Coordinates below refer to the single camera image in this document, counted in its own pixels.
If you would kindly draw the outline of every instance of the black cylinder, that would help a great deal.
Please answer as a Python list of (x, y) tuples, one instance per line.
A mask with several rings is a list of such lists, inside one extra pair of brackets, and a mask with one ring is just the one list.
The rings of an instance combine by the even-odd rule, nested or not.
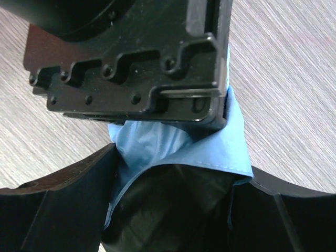
[(68, 41), (93, 37), (113, 18), (114, 0), (0, 0), (0, 6), (29, 23)]

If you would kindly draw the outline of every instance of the wood grain surface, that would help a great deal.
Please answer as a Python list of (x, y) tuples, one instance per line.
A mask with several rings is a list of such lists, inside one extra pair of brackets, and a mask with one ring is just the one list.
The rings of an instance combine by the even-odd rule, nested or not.
[[(23, 69), (27, 23), (0, 10), (0, 187), (109, 143), (102, 123), (48, 112)], [(336, 192), (336, 1), (234, 0), (231, 85), (253, 165)]]

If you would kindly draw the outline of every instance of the blue cloth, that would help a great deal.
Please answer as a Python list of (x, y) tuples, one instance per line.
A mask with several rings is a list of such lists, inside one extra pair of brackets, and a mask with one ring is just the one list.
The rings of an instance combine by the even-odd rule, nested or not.
[(244, 183), (253, 176), (244, 137), (244, 119), (229, 85), (227, 73), (226, 126), (201, 140), (186, 132), (159, 122), (127, 121), (123, 126), (108, 126), (111, 141), (117, 146), (123, 162), (106, 218), (110, 224), (112, 212), (130, 185), (150, 167), (163, 164), (184, 164), (235, 173)]

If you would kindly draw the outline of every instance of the gray tabletop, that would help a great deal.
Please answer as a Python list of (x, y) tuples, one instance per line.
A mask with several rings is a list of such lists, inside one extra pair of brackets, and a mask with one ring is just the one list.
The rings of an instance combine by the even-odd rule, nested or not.
[[(231, 85), (252, 164), (336, 192), (336, 1), (234, 0)], [(0, 10), (0, 187), (16, 187), (109, 143), (103, 123), (69, 120), (34, 97), (27, 23)]]

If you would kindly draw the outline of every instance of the blue garment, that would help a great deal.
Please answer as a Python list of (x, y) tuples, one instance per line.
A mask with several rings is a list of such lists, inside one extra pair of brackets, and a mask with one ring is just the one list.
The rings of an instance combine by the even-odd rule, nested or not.
[(117, 146), (123, 162), (106, 218), (130, 185), (148, 168), (163, 164), (184, 164), (242, 175), (244, 183), (253, 176), (244, 137), (244, 119), (229, 85), (227, 73), (226, 126), (201, 140), (188, 132), (159, 122), (127, 121), (123, 126), (109, 125), (111, 141)]

